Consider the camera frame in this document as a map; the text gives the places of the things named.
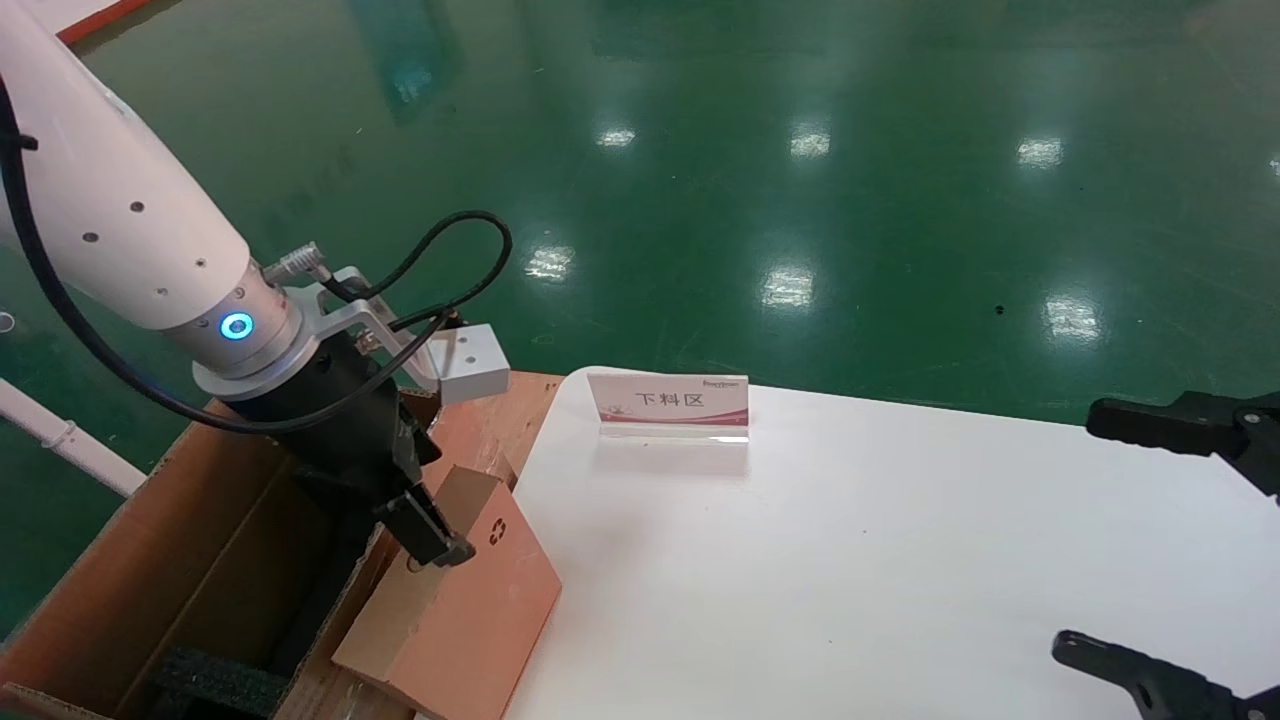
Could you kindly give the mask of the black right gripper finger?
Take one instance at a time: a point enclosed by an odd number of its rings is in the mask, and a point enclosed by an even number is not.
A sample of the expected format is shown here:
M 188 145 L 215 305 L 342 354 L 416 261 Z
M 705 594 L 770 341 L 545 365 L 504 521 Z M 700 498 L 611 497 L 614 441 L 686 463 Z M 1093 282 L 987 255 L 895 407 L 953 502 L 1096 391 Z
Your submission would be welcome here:
M 1124 689 L 1143 719 L 1277 719 L 1279 688 L 1240 697 L 1208 678 L 1080 632 L 1062 630 L 1052 643 L 1052 657 Z
M 1087 432 L 1171 454 L 1217 455 L 1263 496 L 1279 496 L 1277 392 L 1234 398 L 1187 391 L 1164 406 L 1100 398 Z

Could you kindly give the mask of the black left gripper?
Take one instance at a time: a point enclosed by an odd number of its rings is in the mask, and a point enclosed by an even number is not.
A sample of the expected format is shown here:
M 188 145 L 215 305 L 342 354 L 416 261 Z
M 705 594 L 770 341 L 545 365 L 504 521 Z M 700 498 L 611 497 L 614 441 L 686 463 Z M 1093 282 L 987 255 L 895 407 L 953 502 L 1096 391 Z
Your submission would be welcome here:
M 475 556 L 474 544 L 445 520 L 422 479 L 442 450 L 398 400 L 393 380 L 357 393 L 379 370 L 353 336 L 334 334 L 275 389 L 224 404 L 252 423 L 296 420 L 340 405 L 316 424 L 270 434 L 297 461 L 294 483 L 325 512 L 380 521 L 415 562 L 460 566 Z

